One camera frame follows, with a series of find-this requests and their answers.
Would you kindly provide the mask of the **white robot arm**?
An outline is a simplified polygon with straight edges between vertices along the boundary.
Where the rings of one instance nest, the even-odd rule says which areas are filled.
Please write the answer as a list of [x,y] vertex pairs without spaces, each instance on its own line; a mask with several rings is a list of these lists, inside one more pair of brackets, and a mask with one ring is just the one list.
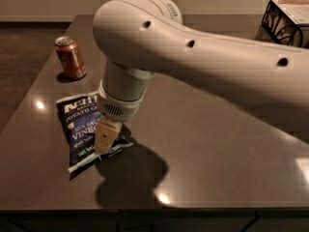
[[93,20],[107,62],[98,109],[107,118],[132,118],[156,74],[162,73],[265,117],[309,140],[309,51],[215,35],[183,26],[170,0],[112,0]]

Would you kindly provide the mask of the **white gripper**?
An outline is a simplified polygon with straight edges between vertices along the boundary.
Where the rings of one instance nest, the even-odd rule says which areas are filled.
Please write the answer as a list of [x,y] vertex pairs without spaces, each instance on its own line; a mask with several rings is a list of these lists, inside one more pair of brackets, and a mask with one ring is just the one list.
[[98,86],[98,111],[103,114],[96,124],[95,150],[106,154],[121,131],[122,124],[137,113],[143,99],[137,101],[121,101],[113,98],[103,88],[102,82]]

